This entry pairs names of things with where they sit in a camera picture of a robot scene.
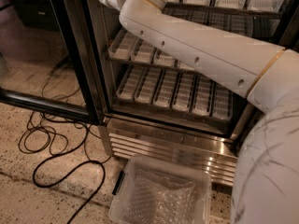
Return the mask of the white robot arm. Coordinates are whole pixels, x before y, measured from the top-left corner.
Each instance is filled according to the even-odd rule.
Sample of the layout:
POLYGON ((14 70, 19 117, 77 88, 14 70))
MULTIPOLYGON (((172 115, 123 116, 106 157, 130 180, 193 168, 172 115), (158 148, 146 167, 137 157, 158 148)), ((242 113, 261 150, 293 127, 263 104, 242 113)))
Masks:
POLYGON ((240 150, 231 224, 299 224, 299 53, 163 13, 168 0, 99 0, 121 25, 263 111, 240 150))

